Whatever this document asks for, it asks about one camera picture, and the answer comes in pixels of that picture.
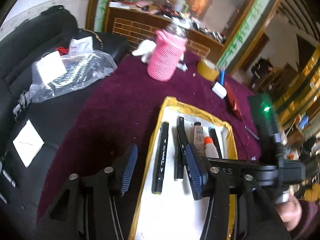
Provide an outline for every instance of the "purple sleeve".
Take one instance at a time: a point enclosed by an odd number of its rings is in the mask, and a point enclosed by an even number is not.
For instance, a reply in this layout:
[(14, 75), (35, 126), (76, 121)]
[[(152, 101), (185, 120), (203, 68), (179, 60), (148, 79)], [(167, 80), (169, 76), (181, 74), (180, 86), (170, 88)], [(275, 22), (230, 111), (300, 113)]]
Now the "purple sleeve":
[(315, 231), (319, 230), (319, 207), (305, 200), (299, 200), (299, 202), (302, 207), (302, 217), (298, 226), (290, 232), (290, 236), (292, 240), (313, 239)]

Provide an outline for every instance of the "white plush toy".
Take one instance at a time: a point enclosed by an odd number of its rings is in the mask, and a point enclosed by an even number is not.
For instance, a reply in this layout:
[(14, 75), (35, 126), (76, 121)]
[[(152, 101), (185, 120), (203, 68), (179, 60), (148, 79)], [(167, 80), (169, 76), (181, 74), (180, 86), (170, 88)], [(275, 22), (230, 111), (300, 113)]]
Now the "white plush toy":
[[(148, 63), (155, 48), (156, 48), (156, 43), (154, 41), (144, 40), (139, 44), (137, 49), (134, 50), (131, 54), (132, 54), (132, 56), (135, 56), (135, 57), (142, 56), (141, 61), (143, 63)], [(184, 54), (182, 53), (182, 55), (180, 57), (180, 61), (183, 61), (183, 59), (184, 59)]]

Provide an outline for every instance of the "black leather sofa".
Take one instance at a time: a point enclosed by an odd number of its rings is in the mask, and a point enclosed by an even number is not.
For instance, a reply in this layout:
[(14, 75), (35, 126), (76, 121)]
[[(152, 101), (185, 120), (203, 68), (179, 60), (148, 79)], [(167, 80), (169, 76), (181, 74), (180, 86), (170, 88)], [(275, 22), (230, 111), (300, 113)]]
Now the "black leather sofa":
[[(97, 33), (103, 50), (119, 63), (129, 49), (128, 41), (112, 33)], [(15, 179), (13, 188), (0, 174), (0, 239), (5, 231), (30, 239), (36, 226), (37, 206), (44, 180), (67, 131), (72, 126), (87, 98), (101, 80), (89, 87), (42, 103), (31, 103), (15, 122), (12, 109), (20, 94), (31, 85), (31, 65), (46, 52), (57, 47), (68, 48), (71, 38), (93, 36), (93, 48), (101, 49), (95, 34), (79, 30), (76, 19), (63, 6), (53, 6), (38, 17), (23, 22), (0, 41), (0, 156), (7, 151), (3, 167)], [(26, 121), (30, 119), (44, 145), (28, 168), (13, 146)]]

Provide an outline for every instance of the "sofa backrest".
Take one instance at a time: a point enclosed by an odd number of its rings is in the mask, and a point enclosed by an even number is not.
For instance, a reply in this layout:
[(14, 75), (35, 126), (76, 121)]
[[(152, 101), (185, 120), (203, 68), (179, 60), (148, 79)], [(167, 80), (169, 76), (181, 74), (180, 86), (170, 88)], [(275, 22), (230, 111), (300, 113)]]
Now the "sofa backrest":
[(74, 16), (56, 5), (23, 22), (0, 41), (0, 156), (14, 125), (12, 109), (31, 85), (33, 62), (45, 52), (68, 47), (77, 33)]

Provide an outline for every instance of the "brick pattern panel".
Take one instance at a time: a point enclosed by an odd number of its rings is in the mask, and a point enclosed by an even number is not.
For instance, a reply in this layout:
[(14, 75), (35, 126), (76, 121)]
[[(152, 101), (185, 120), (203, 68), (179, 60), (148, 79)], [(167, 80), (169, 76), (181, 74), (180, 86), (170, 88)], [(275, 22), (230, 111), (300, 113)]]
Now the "brick pattern panel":
[[(159, 29), (150, 25), (115, 18), (112, 32), (118, 33), (127, 38), (130, 43), (129, 50), (133, 51), (138, 47), (141, 41), (146, 39), (155, 39), (157, 37), (155, 33), (156, 30)], [(204, 58), (206, 58), (210, 53), (210, 49), (208, 47), (192, 40), (188, 40), (186, 47), (193, 53)]]

